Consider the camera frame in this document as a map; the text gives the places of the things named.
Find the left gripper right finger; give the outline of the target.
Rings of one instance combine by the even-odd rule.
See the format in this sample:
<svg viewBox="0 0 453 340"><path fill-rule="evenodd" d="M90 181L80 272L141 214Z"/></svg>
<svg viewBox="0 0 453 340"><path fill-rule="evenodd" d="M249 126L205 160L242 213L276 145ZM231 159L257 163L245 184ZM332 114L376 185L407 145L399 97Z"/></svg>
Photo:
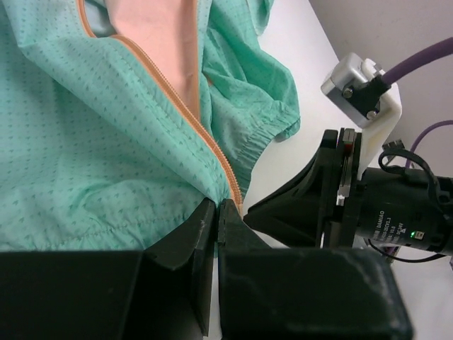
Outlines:
<svg viewBox="0 0 453 340"><path fill-rule="evenodd" d="M224 339L412 339L389 265L360 249L272 248L225 200L218 223Z"/></svg>

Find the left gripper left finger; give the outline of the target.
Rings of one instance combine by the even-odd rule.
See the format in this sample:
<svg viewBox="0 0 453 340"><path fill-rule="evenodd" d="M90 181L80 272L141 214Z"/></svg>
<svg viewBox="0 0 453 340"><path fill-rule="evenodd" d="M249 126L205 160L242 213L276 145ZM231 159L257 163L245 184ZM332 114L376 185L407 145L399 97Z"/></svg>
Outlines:
<svg viewBox="0 0 453 340"><path fill-rule="evenodd" d="M202 339L216 207L143 251L1 254L2 339Z"/></svg>

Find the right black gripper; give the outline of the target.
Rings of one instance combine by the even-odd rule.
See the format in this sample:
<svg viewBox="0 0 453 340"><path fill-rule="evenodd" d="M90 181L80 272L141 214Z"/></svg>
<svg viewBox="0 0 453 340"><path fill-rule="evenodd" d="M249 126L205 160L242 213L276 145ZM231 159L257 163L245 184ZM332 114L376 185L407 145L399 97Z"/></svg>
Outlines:
<svg viewBox="0 0 453 340"><path fill-rule="evenodd" d="M387 147L378 168L358 176L358 134L348 150L345 200L327 219L323 245L351 247L363 237L438 255L452 254L452 178L436 176L416 153ZM248 209L243 221L289 247L319 244L323 165L318 155L290 181Z"/></svg>

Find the orange and teal jacket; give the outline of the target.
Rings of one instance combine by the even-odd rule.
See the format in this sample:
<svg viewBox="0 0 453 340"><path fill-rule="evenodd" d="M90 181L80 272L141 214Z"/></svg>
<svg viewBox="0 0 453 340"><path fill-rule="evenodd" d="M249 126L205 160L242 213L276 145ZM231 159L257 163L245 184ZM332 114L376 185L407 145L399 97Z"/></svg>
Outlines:
<svg viewBox="0 0 453 340"><path fill-rule="evenodd" d="M271 1L2 1L1 250L146 249L300 127Z"/></svg>

